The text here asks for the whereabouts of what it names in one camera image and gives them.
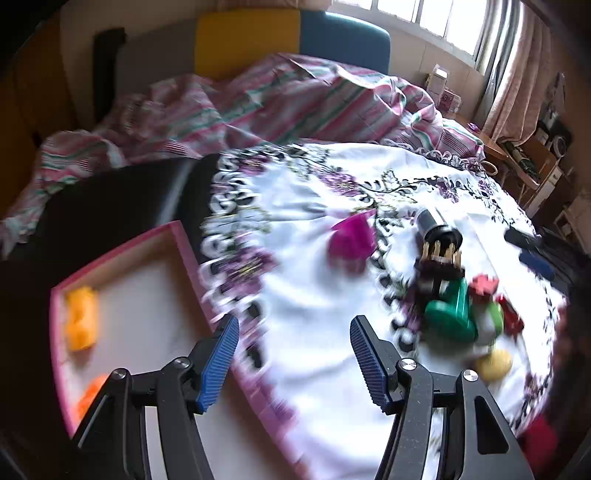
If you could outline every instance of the green plastic toy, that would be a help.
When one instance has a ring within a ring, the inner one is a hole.
[[[474,322],[469,317],[467,291],[468,284],[465,278],[449,282],[443,294],[443,301],[432,300],[427,303],[425,319],[429,326],[447,338],[473,342],[478,334]]]

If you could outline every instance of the wooden cabinet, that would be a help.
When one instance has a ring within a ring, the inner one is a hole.
[[[58,13],[37,29],[0,76],[0,217],[29,182],[39,143],[74,128]]]

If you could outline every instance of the pink striped blanket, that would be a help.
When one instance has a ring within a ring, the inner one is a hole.
[[[482,143],[445,125],[428,94],[406,80],[276,54],[228,82],[195,75],[158,82],[146,95],[120,98],[93,132],[48,137],[31,182],[2,223],[2,253],[27,241],[52,194],[98,171],[300,138],[403,143],[449,152],[475,168],[483,159]]]

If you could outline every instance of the red toy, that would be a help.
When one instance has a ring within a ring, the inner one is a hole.
[[[504,295],[499,295],[496,298],[497,302],[501,305],[503,309],[503,316],[505,319],[504,322],[504,331],[506,335],[512,336],[513,338],[517,337],[523,329],[525,328],[525,324],[519,314],[511,305],[511,302],[505,298]]]
[[[468,286],[468,293],[474,300],[474,297],[483,297],[484,301],[490,301],[499,287],[498,278],[490,278],[488,275],[477,275],[472,279]]]

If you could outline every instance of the table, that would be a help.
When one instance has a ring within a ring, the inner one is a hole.
[[[536,182],[533,178],[531,178],[524,170],[519,166],[517,161],[509,155],[509,152],[504,148],[498,145],[497,143],[493,142],[492,139],[484,134],[483,132],[476,133],[472,131],[468,127],[468,120],[457,113],[448,113],[442,112],[441,113],[443,118],[447,118],[449,120],[454,120],[464,128],[466,128],[472,135],[478,137],[482,143],[484,143],[484,153],[486,155],[486,160],[493,163],[499,170],[501,174],[498,179],[499,185],[501,188],[505,187],[505,180],[507,179],[507,175],[509,174],[509,169],[511,169],[515,175],[521,180],[521,190],[519,195],[517,196],[516,200],[518,203],[521,204],[521,200],[524,198],[525,192],[528,189],[533,190],[536,192],[540,188],[540,184]]]
[[[487,160],[492,157],[495,160],[507,162],[509,158],[511,158],[511,156],[505,150],[503,150],[500,145],[497,145],[495,142],[493,142],[488,135],[485,135],[482,132],[476,133],[470,130],[468,128],[469,121],[466,118],[458,115],[457,113],[442,112],[441,114],[443,115],[443,118],[456,121],[462,127],[466,128],[469,133],[482,140],[482,143],[484,143],[484,153]]]

